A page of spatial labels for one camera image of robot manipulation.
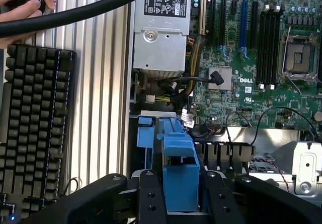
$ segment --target power supply label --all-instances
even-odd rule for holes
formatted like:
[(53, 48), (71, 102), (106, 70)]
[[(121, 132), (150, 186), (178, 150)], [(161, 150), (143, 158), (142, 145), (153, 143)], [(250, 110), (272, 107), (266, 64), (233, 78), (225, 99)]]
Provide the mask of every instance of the power supply label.
[(187, 0), (145, 0), (144, 15), (185, 18)]

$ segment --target ribbed aluminum surface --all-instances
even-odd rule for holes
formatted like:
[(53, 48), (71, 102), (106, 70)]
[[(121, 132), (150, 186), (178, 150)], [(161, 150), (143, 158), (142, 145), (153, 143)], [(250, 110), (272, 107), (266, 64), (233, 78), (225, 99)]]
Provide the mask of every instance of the ribbed aluminum surface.
[[(98, 0), (58, 0), (58, 12)], [(38, 33), (26, 43), (77, 52), (73, 120), (66, 179), (84, 187), (107, 173), (127, 171), (129, 109), (127, 12), (123, 7), (73, 25)]]

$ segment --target cable connector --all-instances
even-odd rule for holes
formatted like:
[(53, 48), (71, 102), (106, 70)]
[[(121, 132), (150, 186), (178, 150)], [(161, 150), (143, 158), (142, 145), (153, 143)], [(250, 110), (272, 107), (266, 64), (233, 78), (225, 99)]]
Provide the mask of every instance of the cable connector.
[(210, 83), (215, 83), (217, 86), (220, 86), (225, 82), (218, 71), (211, 73), (210, 77)]

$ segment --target black keyboard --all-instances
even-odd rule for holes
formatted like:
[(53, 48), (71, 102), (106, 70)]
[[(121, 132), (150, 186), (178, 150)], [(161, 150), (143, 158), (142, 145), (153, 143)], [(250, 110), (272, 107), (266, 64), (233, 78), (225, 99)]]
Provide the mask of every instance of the black keyboard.
[[(8, 47), (0, 119), (0, 216), (27, 217), (58, 198), (73, 51)], [(12, 195), (21, 196), (17, 207)]]

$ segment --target computer motherboard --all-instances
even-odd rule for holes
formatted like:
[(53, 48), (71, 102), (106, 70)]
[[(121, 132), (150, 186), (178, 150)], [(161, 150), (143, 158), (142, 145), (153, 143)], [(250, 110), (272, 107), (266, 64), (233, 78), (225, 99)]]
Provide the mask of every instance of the computer motherboard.
[[(272, 107), (289, 107), (322, 124), (322, 0), (207, 0), (207, 43), (199, 76), (215, 70), (221, 86), (198, 83), (192, 104), (196, 124), (224, 124), (240, 111), (256, 126)], [(198, 33), (203, 0), (192, 0), (191, 33)], [(244, 126), (231, 118), (229, 126)], [(287, 110), (268, 112), (262, 128), (306, 126)]]

